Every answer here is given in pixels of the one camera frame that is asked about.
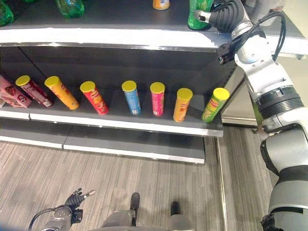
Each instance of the gray carpet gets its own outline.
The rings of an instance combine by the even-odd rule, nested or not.
[[[219,139],[229,231],[262,230],[277,178],[263,163],[261,140],[249,129],[230,127]],[[129,207],[133,192],[141,195],[139,226],[166,228],[177,200],[197,231],[223,231],[214,138],[205,144],[206,164],[193,165],[0,142],[0,224],[26,230],[34,214],[82,187],[97,193],[82,204],[84,218],[73,231],[101,226],[114,210]],[[39,218],[34,230],[48,217]]]

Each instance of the black cable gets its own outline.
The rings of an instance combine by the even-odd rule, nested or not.
[[[276,61],[279,52],[282,49],[284,40],[285,40],[285,36],[286,36],[286,23],[285,23],[285,17],[281,12],[278,11],[274,11],[274,12],[270,12],[269,14],[265,15],[263,18],[261,18],[260,20],[258,20],[258,22],[256,24],[254,24],[252,26],[252,28],[250,28],[246,33],[243,34],[243,38],[242,41],[240,42],[239,45],[237,45],[237,49],[236,51],[238,51],[246,42],[247,40],[251,37],[252,32],[258,28],[260,26],[260,24],[262,24],[263,22],[273,18],[273,17],[280,17],[281,18],[281,29],[280,29],[280,35],[279,35],[279,40],[278,40],[278,44],[275,50],[275,53],[273,54],[273,60]]]
[[[53,212],[55,211],[55,208],[46,208],[42,211],[39,211],[37,214],[34,215],[34,217],[32,218],[30,224],[29,224],[29,227],[28,227],[28,231],[31,231],[32,230],[32,226],[33,226],[33,223],[34,221],[41,215],[45,214],[45,213],[49,213],[49,212]]]
[[[72,214],[72,215],[74,214],[73,211],[72,211],[72,209],[71,209],[71,207],[68,206],[68,205],[60,205],[60,206],[58,206],[58,207],[56,207],[56,208],[46,208],[46,209],[43,209],[42,211],[39,211],[37,214],[34,215],[34,217],[32,218],[32,220],[31,220],[31,222],[30,222],[30,224],[29,224],[28,231],[31,231],[31,230],[32,230],[32,226],[33,226],[35,220],[36,220],[39,216],[41,216],[41,215],[43,215],[43,214],[45,214],[45,213],[54,212],[55,210],[57,210],[58,208],[61,208],[61,207],[66,207],[66,208],[68,208],[69,211],[71,212],[71,214]]]

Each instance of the yellow lid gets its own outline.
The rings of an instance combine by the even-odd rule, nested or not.
[[[94,89],[95,89],[95,83],[92,81],[86,81],[80,85],[80,90],[82,92],[90,92],[94,91]]]
[[[52,87],[56,85],[60,81],[59,77],[57,76],[50,76],[48,79],[45,80],[45,85],[47,87]]]
[[[192,98],[193,92],[188,88],[181,88],[178,90],[177,96],[183,100],[190,100]]]
[[[30,76],[20,76],[16,81],[15,84],[19,87],[26,85],[30,81]]]
[[[136,88],[137,88],[137,84],[132,80],[128,80],[128,81],[125,81],[124,83],[122,83],[122,90],[123,91],[133,91]]]
[[[161,82],[155,82],[155,83],[151,84],[150,90],[154,94],[160,94],[160,93],[163,93],[165,91],[165,85],[162,84]]]
[[[227,89],[224,88],[216,88],[213,91],[214,97],[216,97],[218,100],[227,100],[230,96],[230,93]]]

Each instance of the shelf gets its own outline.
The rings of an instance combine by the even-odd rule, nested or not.
[[[204,164],[203,138],[73,126],[64,149]]]
[[[157,117],[152,113],[151,94],[139,92],[141,102],[141,114],[132,115],[121,90],[100,91],[109,105],[109,112],[106,115],[98,115],[85,97],[80,101],[80,107],[70,111],[62,102],[56,100],[50,108],[43,108],[36,102],[32,102],[27,109],[13,108],[5,104],[0,109],[0,117],[20,119],[20,112],[24,110],[25,117],[31,120],[79,124],[96,127],[112,127],[136,129],[145,131],[157,131],[166,133],[177,133],[196,136],[222,137],[222,122],[220,115],[217,115],[211,124],[201,120],[202,112],[208,99],[203,95],[194,95],[183,122],[177,123],[172,119],[176,100],[175,94],[165,94],[165,112],[163,116]]]
[[[32,144],[51,148],[62,148],[71,125],[0,120],[0,141]]]
[[[215,28],[188,28],[189,1],[177,0],[169,9],[157,11],[150,1],[84,1],[81,18],[65,19],[54,1],[10,3],[18,12],[13,23],[1,28],[2,46],[85,46],[150,50],[215,51],[231,40]],[[263,27],[272,51],[280,22]],[[308,43],[287,18],[287,38],[281,55],[307,55]]]
[[[203,164],[202,137],[37,121],[0,120],[0,141]]]

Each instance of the metal shelf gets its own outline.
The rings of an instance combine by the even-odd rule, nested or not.
[[[202,137],[37,121],[0,120],[0,141],[203,164]]]
[[[73,126],[64,149],[204,164],[203,138]]]
[[[152,113],[151,94],[149,92],[139,92],[141,114],[137,116],[130,114],[124,93],[121,90],[103,89],[101,90],[101,94],[102,96],[106,96],[105,99],[109,105],[108,114],[103,116],[98,115],[88,100],[82,97],[80,107],[74,111],[70,111],[62,102],[56,100],[54,105],[47,109],[36,102],[32,102],[27,109],[13,108],[5,105],[0,109],[0,117],[20,119],[20,113],[24,111],[25,118],[28,113],[28,117],[36,121],[177,133],[193,136],[222,137],[223,135],[220,115],[217,115],[210,124],[204,123],[201,120],[202,112],[208,101],[203,95],[193,96],[185,120],[177,123],[172,119],[176,100],[175,94],[165,94],[165,112],[160,117],[154,116]]]
[[[62,148],[71,125],[21,120],[0,120],[0,141],[32,144],[51,148]]]
[[[230,41],[215,28],[188,28],[189,1],[177,0],[157,11],[148,1],[85,1],[81,18],[64,19],[54,1],[25,4],[12,1],[18,16],[1,28],[2,46],[85,46],[150,50],[215,51]],[[264,27],[272,51],[280,31],[278,20]],[[307,55],[308,43],[287,18],[287,38],[281,55]]]

